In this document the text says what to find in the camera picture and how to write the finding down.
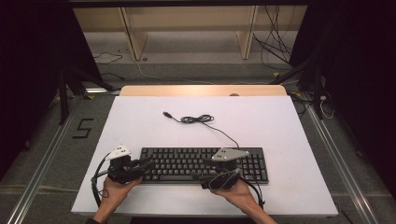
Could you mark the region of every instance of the floor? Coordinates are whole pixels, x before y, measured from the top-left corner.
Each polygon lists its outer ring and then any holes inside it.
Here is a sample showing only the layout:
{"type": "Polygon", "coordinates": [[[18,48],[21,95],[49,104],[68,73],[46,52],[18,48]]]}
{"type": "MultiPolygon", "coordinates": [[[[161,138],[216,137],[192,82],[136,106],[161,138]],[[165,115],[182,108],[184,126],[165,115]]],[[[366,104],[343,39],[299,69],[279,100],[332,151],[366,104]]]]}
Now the floor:
{"type": "MultiPolygon", "coordinates": [[[[149,34],[139,67],[132,61],[123,34],[85,35],[93,56],[97,57],[95,60],[103,73],[104,81],[117,86],[196,84],[197,81],[212,84],[267,83],[275,79],[276,73],[282,75],[289,69],[277,57],[266,51],[262,53],[262,48],[256,41],[252,43],[249,59],[242,60],[234,32],[149,34]],[[268,68],[263,63],[269,63],[278,69],[268,68]]],[[[264,39],[268,33],[258,32],[256,36],[264,39]]],[[[285,43],[291,48],[295,36],[296,32],[287,32],[284,35],[285,43]]],[[[285,82],[286,90],[298,91],[295,87],[297,80],[298,77],[294,77],[285,82]]],[[[91,83],[86,85],[88,88],[95,87],[91,83]]],[[[309,92],[300,94],[301,97],[310,97],[309,92]]],[[[85,217],[72,214],[70,209],[115,97],[111,94],[90,95],[92,97],[83,99],[75,97],[70,100],[71,110],[74,111],[73,119],[65,128],[64,138],[59,142],[57,150],[48,159],[49,166],[42,174],[32,201],[25,205],[27,209],[23,223],[83,223],[85,221],[85,217]],[[93,119],[88,123],[92,129],[90,137],[75,139],[73,136],[80,135],[77,128],[82,119],[93,119]]],[[[275,217],[276,221],[278,223],[394,223],[396,202],[370,163],[359,156],[356,144],[337,118],[336,112],[332,119],[317,121],[308,105],[296,102],[295,107],[297,113],[301,112],[301,123],[334,202],[344,213],[340,210],[340,215],[331,218],[275,217]],[[330,143],[326,142],[324,137],[331,139],[330,143]],[[334,151],[339,153],[341,160],[339,157],[334,157],[334,151]],[[353,188],[346,182],[345,178],[348,174],[343,174],[339,169],[339,163],[341,167],[344,163],[352,176],[353,188]],[[368,209],[361,209],[359,207],[361,202],[367,203],[368,209]]],[[[332,108],[328,105],[325,105],[323,110],[326,111],[327,116],[332,115],[332,108]]],[[[29,190],[26,186],[29,186],[37,176],[36,170],[41,167],[43,158],[52,150],[50,146],[54,144],[53,137],[61,130],[61,126],[58,125],[59,120],[59,100],[54,99],[30,140],[30,149],[20,154],[0,182],[0,211],[2,211],[0,223],[7,223],[15,205],[21,202],[23,193],[29,190]]],[[[130,219],[130,217],[114,216],[110,222],[129,223],[130,219]]],[[[152,223],[140,219],[133,221],[152,223]]]]}

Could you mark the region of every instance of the keyboard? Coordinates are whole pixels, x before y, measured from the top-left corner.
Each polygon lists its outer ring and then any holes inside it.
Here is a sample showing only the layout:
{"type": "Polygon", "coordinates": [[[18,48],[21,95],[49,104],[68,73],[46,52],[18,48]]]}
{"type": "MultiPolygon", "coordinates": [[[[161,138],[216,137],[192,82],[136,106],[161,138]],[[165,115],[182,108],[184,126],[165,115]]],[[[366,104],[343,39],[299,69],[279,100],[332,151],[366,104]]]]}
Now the keyboard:
{"type": "MultiPolygon", "coordinates": [[[[140,159],[151,157],[155,168],[146,171],[142,184],[199,184],[191,174],[216,175],[213,167],[204,164],[220,147],[143,147],[140,159]]],[[[249,155],[235,160],[240,175],[251,183],[268,183],[268,174],[261,147],[240,147],[249,155]]]]}

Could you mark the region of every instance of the gray floor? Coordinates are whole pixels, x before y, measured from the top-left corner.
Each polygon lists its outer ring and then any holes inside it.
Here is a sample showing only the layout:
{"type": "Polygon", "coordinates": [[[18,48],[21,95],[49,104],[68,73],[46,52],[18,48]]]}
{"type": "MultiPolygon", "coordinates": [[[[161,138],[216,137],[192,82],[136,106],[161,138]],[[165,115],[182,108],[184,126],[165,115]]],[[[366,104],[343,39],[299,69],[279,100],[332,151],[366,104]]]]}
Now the gray floor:
{"type": "MultiPolygon", "coordinates": [[[[106,51],[122,55],[122,58],[114,63],[98,64],[101,73],[113,73],[124,77],[120,79],[112,75],[104,75],[106,83],[118,87],[128,84],[197,84],[192,81],[214,84],[268,83],[274,80],[274,72],[283,74],[286,71],[264,66],[260,56],[261,48],[255,42],[249,60],[242,60],[236,36],[230,32],[150,34],[142,55],[142,59],[147,60],[140,61],[141,70],[132,62],[122,34],[86,34],[86,36],[92,54],[98,55],[106,51]]],[[[295,33],[285,35],[291,47],[294,37],[295,33]]],[[[288,68],[287,65],[280,64],[276,58],[266,55],[264,52],[263,60],[266,63],[276,63],[276,67],[288,68]]],[[[97,59],[97,62],[107,63],[113,59],[114,56],[104,55],[97,59]]],[[[288,91],[296,91],[296,78],[285,83],[288,91]]],[[[95,94],[92,99],[86,98],[78,106],[23,223],[83,223],[85,221],[85,217],[72,214],[70,210],[114,98],[114,95],[95,94]],[[74,139],[73,136],[82,135],[81,131],[77,130],[81,119],[92,119],[84,124],[92,130],[88,138],[74,139]]],[[[296,112],[303,110],[301,104],[295,103],[295,106],[296,112]]],[[[21,152],[0,182],[0,223],[7,222],[14,205],[34,175],[52,137],[59,128],[59,120],[60,104],[54,99],[52,107],[30,139],[31,148],[21,152]]],[[[333,119],[325,119],[324,122],[369,201],[378,223],[395,223],[396,202],[370,163],[356,154],[357,148],[342,122],[337,116],[333,119]]],[[[354,223],[363,223],[308,112],[302,116],[301,123],[334,201],[354,223]]],[[[111,218],[111,223],[129,223],[130,219],[130,217],[114,216],[111,218]]],[[[331,218],[275,217],[275,219],[279,223],[348,223],[342,214],[331,218]]]]}

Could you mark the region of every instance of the hand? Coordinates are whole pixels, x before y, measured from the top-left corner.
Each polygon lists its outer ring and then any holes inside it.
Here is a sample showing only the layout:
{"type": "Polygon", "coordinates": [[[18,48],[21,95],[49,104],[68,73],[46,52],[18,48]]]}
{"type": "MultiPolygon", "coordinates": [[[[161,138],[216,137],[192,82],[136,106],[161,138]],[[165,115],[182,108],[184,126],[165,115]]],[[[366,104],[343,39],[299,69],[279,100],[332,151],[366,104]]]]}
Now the hand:
{"type": "Polygon", "coordinates": [[[248,185],[242,180],[238,180],[230,189],[212,190],[212,193],[224,197],[243,213],[250,216],[256,223],[273,224],[276,223],[264,210],[256,203],[251,195],[248,185]]]}
{"type": "Polygon", "coordinates": [[[242,180],[238,180],[230,189],[212,190],[211,192],[224,197],[229,203],[241,209],[243,213],[246,213],[250,206],[256,204],[248,185],[242,180]]]}
{"type": "Polygon", "coordinates": [[[99,223],[105,223],[117,207],[126,199],[128,192],[142,181],[143,177],[127,184],[113,182],[106,177],[103,186],[103,197],[99,209],[93,217],[99,223]]]}

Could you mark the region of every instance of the white tabletop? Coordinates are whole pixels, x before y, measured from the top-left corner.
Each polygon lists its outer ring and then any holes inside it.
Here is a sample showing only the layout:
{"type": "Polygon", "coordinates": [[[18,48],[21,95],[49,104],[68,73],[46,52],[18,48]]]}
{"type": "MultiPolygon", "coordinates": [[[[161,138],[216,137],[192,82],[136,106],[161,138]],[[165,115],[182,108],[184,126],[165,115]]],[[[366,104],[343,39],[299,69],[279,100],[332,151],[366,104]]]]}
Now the white tabletop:
{"type": "MultiPolygon", "coordinates": [[[[224,134],[199,123],[177,123],[163,111],[176,119],[209,114],[215,117],[209,125],[230,135],[240,147],[262,147],[270,183],[261,189],[269,215],[338,214],[289,96],[116,97],[72,212],[96,212],[91,178],[100,160],[118,145],[128,147],[132,159],[139,159],[142,147],[235,147],[224,134]]],[[[105,162],[102,170],[108,165],[105,162]]],[[[150,217],[244,215],[199,184],[139,185],[116,213],[150,217]]]]}

